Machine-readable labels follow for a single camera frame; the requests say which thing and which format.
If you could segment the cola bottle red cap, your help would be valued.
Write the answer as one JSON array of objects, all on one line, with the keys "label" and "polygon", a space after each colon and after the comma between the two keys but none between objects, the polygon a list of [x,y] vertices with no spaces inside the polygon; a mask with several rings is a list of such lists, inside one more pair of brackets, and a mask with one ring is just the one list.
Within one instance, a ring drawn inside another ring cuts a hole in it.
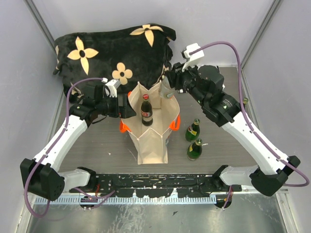
[{"label": "cola bottle red cap", "polygon": [[143,102],[141,105],[141,116],[142,116],[142,124],[146,127],[149,127],[153,123],[153,110],[150,102],[150,98],[148,94],[144,94]]}]

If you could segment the clear glass bottle green cap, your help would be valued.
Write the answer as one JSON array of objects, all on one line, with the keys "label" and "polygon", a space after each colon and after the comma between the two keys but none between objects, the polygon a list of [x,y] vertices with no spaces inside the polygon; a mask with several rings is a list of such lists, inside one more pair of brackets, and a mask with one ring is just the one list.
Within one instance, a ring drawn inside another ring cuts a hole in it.
[{"label": "clear glass bottle green cap", "polygon": [[159,95],[163,99],[171,99],[174,96],[175,88],[171,88],[169,79],[164,76],[160,82]]}]

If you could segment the beige canvas bag orange handles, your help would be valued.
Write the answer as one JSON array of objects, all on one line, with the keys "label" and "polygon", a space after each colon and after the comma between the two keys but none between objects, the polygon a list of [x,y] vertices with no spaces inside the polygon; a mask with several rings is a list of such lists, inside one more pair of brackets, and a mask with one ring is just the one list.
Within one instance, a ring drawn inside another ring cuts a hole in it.
[{"label": "beige canvas bag orange handles", "polygon": [[[136,116],[122,119],[120,132],[128,132],[138,153],[138,164],[167,164],[168,143],[173,131],[180,127],[180,107],[177,99],[169,99],[159,95],[160,83],[146,89],[143,85],[137,86],[128,94],[131,107]],[[153,108],[153,123],[151,126],[142,124],[141,104],[143,95],[149,95]]]}]

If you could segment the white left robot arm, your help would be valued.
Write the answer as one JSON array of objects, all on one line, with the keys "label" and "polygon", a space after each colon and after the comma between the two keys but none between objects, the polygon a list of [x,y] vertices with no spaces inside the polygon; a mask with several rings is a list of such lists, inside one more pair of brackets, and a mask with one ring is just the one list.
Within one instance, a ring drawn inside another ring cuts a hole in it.
[{"label": "white left robot arm", "polygon": [[24,191],[54,201],[64,192],[76,187],[86,192],[97,188],[96,172],[79,167],[70,172],[59,172],[59,168],[75,141],[99,115],[114,118],[130,118],[136,115],[127,94],[117,92],[120,81],[106,84],[86,85],[81,103],[67,107],[66,118],[45,148],[32,160],[24,159],[20,171]]}]

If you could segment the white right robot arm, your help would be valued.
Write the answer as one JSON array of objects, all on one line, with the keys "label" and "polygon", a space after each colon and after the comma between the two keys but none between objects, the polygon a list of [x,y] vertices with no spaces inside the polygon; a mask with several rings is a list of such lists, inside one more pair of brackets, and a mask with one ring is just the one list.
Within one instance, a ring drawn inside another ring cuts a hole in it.
[{"label": "white right robot arm", "polygon": [[272,196],[287,181],[300,160],[280,152],[250,121],[242,105],[223,91],[224,77],[217,67],[203,65],[182,69],[177,63],[165,71],[164,84],[188,92],[201,106],[204,115],[232,135],[256,161],[251,167],[221,166],[213,175],[213,185],[225,191],[230,185],[253,186]]}]

